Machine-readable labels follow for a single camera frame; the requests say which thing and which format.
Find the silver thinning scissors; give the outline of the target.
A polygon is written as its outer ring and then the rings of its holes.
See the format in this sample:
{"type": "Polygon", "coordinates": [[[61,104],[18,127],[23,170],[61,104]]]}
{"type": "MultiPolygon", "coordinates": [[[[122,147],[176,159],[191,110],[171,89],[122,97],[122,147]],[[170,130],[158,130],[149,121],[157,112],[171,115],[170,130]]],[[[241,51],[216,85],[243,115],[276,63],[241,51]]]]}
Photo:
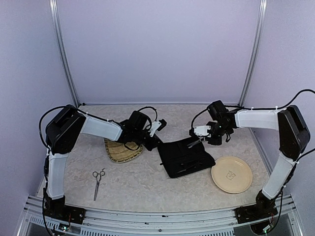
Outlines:
{"type": "Polygon", "coordinates": [[[188,144],[187,147],[188,147],[188,148],[192,148],[193,146],[199,144],[199,143],[202,142],[202,141],[203,141],[203,139],[198,139],[198,140],[196,140],[196,141],[194,141],[194,142],[188,144]]]}

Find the black zippered tool case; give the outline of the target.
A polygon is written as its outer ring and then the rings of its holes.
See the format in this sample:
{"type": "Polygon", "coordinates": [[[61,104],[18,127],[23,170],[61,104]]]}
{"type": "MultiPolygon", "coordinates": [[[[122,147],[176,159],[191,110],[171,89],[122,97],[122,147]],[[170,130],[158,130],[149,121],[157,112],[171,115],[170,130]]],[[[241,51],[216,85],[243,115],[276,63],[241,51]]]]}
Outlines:
{"type": "Polygon", "coordinates": [[[161,164],[170,178],[182,177],[213,167],[214,158],[206,152],[202,142],[188,148],[187,145],[198,140],[198,137],[189,137],[182,140],[162,143],[158,146],[161,164]]]}

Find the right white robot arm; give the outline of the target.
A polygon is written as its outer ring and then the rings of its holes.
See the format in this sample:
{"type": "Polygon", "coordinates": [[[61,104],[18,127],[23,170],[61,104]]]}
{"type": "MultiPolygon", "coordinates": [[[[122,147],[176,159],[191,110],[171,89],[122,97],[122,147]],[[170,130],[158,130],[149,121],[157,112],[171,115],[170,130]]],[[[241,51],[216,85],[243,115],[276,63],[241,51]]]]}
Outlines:
{"type": "Polygon", "coordinates": [[[213,145],[220,145],[224,135],[230,139],[236,129],[253,132],[265,159],[273,164],[261,194],[269,200],[276,198],[311,140],[299,107],[228,108],[218,100],[208,105],[205,112],[209,113],[211,121],[203,126],[192,124],[190,131],[213,145]]]}

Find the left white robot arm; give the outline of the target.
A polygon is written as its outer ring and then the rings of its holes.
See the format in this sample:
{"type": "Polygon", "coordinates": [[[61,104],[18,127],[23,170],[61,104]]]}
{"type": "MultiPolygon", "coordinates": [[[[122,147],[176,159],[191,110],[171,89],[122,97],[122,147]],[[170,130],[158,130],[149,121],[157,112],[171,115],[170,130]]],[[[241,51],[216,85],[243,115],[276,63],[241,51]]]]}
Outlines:
{"type": "Polygon", "coordinates": [[[88,134],[121,144],[134,142],[148,151],[161,144],[156,132],[167,122],[151,120],[141,110],[133,111],[122,122],[99,118],[72,105],[59,106],[57,115],[45,128],[45,144],[48,151],[48,176],[46,193],[53,201],[49,210],[59,219],[69,214],[69,208],[59,199],[64,197],[63,180],[66,160],[74,148],[79,135],[88,134]]]}

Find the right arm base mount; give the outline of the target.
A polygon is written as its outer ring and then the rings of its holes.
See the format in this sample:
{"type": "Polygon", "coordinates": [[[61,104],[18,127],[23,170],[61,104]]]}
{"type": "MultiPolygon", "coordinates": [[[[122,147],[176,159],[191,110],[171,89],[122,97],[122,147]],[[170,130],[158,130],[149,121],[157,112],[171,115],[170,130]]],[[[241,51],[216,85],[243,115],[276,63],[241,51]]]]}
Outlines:
{"type": "Polygon", "coordinates": [[[276,198],[283,193],[283,190],[272,199],[268,199],[260,190],[256,196],[255,204],[235,208],[235,216],[238,224],[264,219],[277,215],[278,210],[275,204],[276,198]]]}

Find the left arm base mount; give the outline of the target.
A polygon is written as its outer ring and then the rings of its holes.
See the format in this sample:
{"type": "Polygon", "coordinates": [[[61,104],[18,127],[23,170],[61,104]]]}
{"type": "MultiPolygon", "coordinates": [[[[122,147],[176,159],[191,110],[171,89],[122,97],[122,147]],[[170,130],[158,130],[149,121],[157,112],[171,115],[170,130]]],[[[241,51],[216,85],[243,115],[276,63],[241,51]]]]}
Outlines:
{"type": "Polygon", "coordinates": [[[84,208],[66,205],[65,196],[55,200],[45,196],[43,212],[44,216],[80,225],[83,224],[86,214],[84,208]]]}

